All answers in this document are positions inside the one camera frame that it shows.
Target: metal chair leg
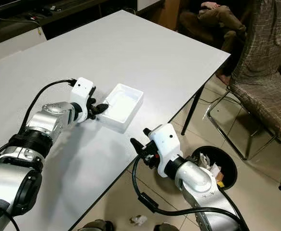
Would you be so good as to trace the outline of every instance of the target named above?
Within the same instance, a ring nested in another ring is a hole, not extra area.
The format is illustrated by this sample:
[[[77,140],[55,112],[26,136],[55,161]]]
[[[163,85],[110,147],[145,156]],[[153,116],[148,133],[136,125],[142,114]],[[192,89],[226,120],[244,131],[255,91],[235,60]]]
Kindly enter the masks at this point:
[[[257,132],[260,130],[260,126],[258,127],[258,129],[256,131],[254,131],[250,137],[248,138],[247,141],[247,146],[246,146],[246,152],[245,152],[245,156],[248,156],[250,151],[251,151],[251,146],[252,146],[252,138],[255,134],[257,134]]]
[[[211,116],[211,111],[219,104],[219,102],[221,102],[228,94],[230,93],[229,90],[226,91],[226,93],[216,102],[214,103],[212,106],[210,106],[209,110],[207,111],[207,116],[209,118],[209,120],[211,121],[211,123],[216,127],[216,129],[219,131],[219,133],[221,133],[221,135],[225,138],[225,140],[227,140],[227,142],[230,144],[230,146],[235,150],[235,152],[238,154],[238,156],[242,159],[242,160],[247,160],[247,158],[245,158],[244,155],[242,155],[242,153],[239,151],[239,149],[236,147],[236,145],[228,138],[228,135],[221,129],[221,127],[218,125],[218,123],[213,119],[213,117]]]
[[[222,128],[218,125],[218,123],[213,119],[213,117],[211,116],[211,111],[230,93],[229,90],[226,91],[226,93],[212,106],[210,106],[209,110],[207,111],[207,116],[209,118],[209,120],[212,122],[212,124],[216,127],[216,129],[219,131],[219,133],[221,133],[221,135],[225,138],[225,140],[230,144],[230,146],[235,150],[235,152],[237,153],[237,155],[244,161],[246,160],[250,160],[251,158],[249,158],[249,153],[247,155],[243,155],[240,150],[236,147],[236,145],[230,140],[230,138],[228,137],[228,135],[222,130]],[[256,153],[253,155],[253,157],[255,157],[261,150],[263,150],[265,147],[267,147],[273,140],[275,140],[276,135],[272,136],[272,138],[265,143],[260,149],[258,149],[256,151]]]
[[[249,159],[249,160],[253,159],[255,156],[257,156],[258,153],[260,153],[261,150],[263,150],[265,147],[267,147],[269,144],[271,144],[272,141],[275,140],[275,138],[276,138],[276,135],[272,136],[271,139],[268,142],[266,142],[261,148],[259,148],[251,158],[248,157],[249,156],[249,153],[248,153],[247,159]]]

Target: bare foot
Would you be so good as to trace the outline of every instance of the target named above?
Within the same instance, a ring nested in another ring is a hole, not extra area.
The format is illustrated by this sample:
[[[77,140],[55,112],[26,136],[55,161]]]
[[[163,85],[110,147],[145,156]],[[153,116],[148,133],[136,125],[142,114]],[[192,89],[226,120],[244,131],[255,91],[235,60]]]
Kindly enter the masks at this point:
[[[218,77],[224,84],[226,84],[227,86],[229,85],[229,81],[230,81],[230,76],[225,76],[225,75],[218,75],[216,74],[216,77]]]

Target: chair seat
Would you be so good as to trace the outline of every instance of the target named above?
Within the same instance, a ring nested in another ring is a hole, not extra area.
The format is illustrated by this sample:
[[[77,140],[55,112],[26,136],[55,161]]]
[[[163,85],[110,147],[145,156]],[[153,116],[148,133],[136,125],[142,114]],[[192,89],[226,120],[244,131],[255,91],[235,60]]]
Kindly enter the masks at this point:
[[[229,87],[249,112],[281,138],[281,75],[262,79],[257,84],[234,81]]]

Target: chair backrest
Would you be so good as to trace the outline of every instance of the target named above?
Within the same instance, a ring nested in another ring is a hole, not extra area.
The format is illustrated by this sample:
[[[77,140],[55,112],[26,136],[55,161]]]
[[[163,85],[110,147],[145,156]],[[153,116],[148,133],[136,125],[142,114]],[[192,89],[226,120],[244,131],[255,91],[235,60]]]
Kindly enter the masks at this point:
[[[281,0],[254,0],[251,24],[232,82],[259,84],[281,63]]]

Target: trash can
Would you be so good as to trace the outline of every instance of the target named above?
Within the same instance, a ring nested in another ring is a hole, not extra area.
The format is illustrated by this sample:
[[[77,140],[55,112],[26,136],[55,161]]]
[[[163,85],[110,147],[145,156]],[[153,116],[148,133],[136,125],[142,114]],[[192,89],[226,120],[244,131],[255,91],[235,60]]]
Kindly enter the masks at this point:
[[[203,146],[197,148],[193,154],[191,161],[198,160],[200,153],[206,155],[210,159],[210,165],[214,163],[221,167],[221,172],[223,173],[223,184],[224,190],[230,189],[237,181],[238,171],[232,158],[225,153],[222,149],[213,146]]]

